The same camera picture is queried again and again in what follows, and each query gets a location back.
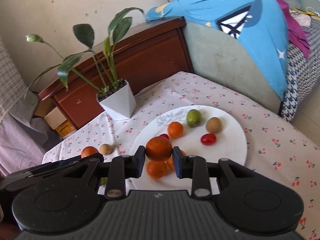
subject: purple cloth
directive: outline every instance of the purple cloth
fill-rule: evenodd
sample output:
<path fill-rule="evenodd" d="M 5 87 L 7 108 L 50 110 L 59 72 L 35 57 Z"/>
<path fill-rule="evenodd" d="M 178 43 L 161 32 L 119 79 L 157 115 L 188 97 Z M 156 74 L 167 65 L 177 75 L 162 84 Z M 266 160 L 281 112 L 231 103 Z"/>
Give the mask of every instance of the purple cloth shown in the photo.
<path fill-rule="evenodd" d="M 301 49 L 305 58 L 308 60 L 309 43 L 305 33 L 303 32 L 299 23 L 290 15 L 288 3 L 283 0 L 277 0 L 277 2 L 279 3 L 287 21 L 289 30 L 289 41 L 291 41 L 295 46 Z"/>

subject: white plate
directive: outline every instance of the white plate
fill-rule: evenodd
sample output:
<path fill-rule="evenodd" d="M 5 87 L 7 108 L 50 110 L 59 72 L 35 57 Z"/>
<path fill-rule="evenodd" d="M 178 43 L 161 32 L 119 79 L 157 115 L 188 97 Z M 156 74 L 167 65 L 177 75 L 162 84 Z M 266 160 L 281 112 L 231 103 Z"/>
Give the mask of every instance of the white plate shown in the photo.
<path fill-rule="evenodd" d="M 191 109 L 197 109 L 202 116 L 202 122 L 198 127 L 190 128 L 187 125 L 187 113 Z M 211 146 L 205 146 L 200 138 L 208 133 L 205 124 L 211 117 L 218 117 L 222 122 L 223 130 L 216 134 L 217 142 Z M 137 136 L 132 145 L 133 155 L 140 145 L 145 146 L 147 142 L 162 133 L 167 133 L 167 126 L 174 122 L 180 122 L 184 126 L 184 134 L 177 139 L 170 138 L 172 146 L 179 148 L 187 155 L 198 155 L 204 157 L 207 162 L 216 163 L 220 158 L 228 158 L 236 163 L 244 165 L 247 157 L 247 141 L 240 124 L 230 114 L 212 106 L 184 106 L 173 109 L 154 119 Z M 160 179 L 152 179 L 146 172 L 144 165 L 142 175 L 139 179 L 132 179 L 139 190 L 180 190 L 187 189 L 191 192 L 191 179 L 178 179 L 175 172 Z M 213 194 L 218 194 L 219 189 L 215 178 L 210 178 Z"/>

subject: beige wall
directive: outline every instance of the beige wall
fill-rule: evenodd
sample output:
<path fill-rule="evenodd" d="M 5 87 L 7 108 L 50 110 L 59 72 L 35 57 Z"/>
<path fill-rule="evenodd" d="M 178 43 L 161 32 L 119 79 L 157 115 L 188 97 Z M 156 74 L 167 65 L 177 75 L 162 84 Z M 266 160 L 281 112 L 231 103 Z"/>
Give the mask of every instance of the beige wall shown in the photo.
<path fill-rule="evenodd" d="M 0 0 L 0 35 L 26 84 L 47 67 L 60 63 L 49 47 L 27 43 L 25 35 L 37 33 L 51 43 L 63 56 L 80 52 L 84 46 L 73 36 L 72 26 L 89 23 L 95 30 L 95 44 L 107 35 L 109 22 L 126 7 L 148 11 L 165 0 Z M 144 21 L 141 14 L 132 12 L 133 24 Z M 51 71 L 38 83 L 42 89 L 52 80 Z"/>

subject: cherry tomato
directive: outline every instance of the cherry tomato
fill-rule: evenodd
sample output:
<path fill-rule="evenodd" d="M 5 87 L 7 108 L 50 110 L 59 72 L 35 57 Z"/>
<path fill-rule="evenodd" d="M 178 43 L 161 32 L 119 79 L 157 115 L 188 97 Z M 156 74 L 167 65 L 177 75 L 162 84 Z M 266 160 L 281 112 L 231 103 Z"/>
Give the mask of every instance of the cherry tomato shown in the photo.
<path fill-rule="evenodd" d="M 164 138 L 167 138 L 169 140 L 169 135 L 167 135 L 166 133 L 160 134 L 159 137 L 164 137 Z"/>
<path fill-rule="evenodd" d="M 201 137 L 200 141 L 203 145 L 212 145 L 217 141 L 217 137 L 215 134 L 207 133 Z"/>

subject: gray line decoration on plate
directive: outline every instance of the gray line decoration on plate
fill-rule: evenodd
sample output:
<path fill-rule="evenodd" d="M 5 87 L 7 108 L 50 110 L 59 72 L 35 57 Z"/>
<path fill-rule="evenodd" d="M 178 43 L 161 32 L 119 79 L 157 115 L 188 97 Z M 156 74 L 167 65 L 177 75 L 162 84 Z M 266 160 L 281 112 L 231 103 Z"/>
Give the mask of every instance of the gray line decoration on plate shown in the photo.
<path fill-rule="evenodd" d="M 186 109 L 180 109 L 175 114 L 161 115 L 160 117 L 157 118 L 158 126 L 161 126 L 161 125 L 168 126 L 172 122 L 183 122 L 183 121 L 185 121 L 186 117 L 187 117 L 187 113 L 191 109 L 199 110 L 199 107 L 193 107 L 193 108 L 190 107 L 190 108 L 186 108 Z"/>

